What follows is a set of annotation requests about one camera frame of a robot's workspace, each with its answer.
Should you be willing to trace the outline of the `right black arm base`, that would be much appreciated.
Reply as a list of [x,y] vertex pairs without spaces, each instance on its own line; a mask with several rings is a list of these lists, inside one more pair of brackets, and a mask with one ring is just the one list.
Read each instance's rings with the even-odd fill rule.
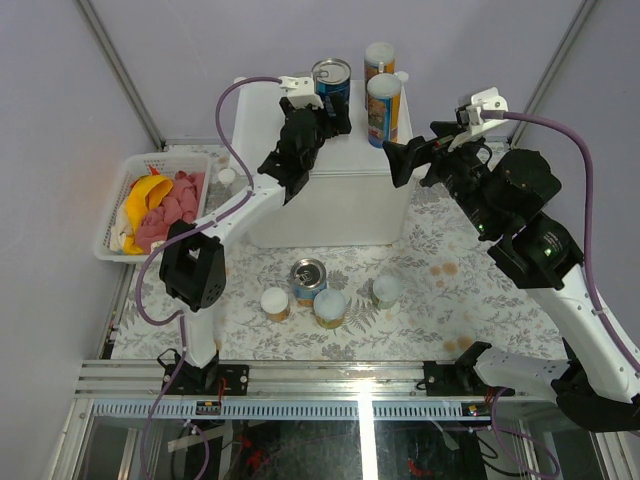
[[484,383],[474,370],[479,356],[491,347],[490,343],[476,341],[454,363],[424,361],[423,379],[416,389],[427,396],[442,397],[485,396],[490,390],[499,391],[501,386]]

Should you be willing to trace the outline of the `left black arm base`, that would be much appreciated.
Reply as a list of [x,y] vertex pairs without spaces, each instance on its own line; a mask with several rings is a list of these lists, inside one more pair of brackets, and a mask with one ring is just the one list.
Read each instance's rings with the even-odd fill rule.
[[169,395],[246,396],[250,367],[224,364],[216,355],[205,367],[184,362],[166,393]]

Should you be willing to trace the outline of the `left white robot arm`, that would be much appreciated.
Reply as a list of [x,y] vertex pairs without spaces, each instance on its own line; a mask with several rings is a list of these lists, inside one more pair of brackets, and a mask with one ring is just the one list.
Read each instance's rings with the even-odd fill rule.
[[184,382],[197,394],[212,392],[219,381],[210,362],[217,356],[214,305],[226,286],[226,251],[302,191],[326,140],[351,132],[349,101],[341,94],[330,94],[323,109],[295,108],[286,97],[280,107],[285,121],[279,140],[253,183],[209,216],[191,224],[177,221],[169,230],[159,277],[183,318],[181,350],[189,364]]

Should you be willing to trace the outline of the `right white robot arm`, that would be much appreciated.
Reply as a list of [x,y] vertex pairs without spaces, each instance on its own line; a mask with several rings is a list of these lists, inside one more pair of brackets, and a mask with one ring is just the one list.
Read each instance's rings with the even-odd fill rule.
[[497,268],[549,316],[569,350],[567,360],[544,360],[476,341],[453,366],[452,379],[436,386],[447,393],[478,394],[505,387],[549,401],[591,432],[639,428],[639,373],[615,346],[622,336],[611,320],[599,318],[584,277],[586,257],[569,231],[543,211],[561,188],[537,151],[515,149],[494,167],[478,153],[484,139],[454,146],[461,129],[453,122],[431,126],[437,138],[415,137],[383,144],[395,187],[426,166],[424,187],[442,184],[470,220]]

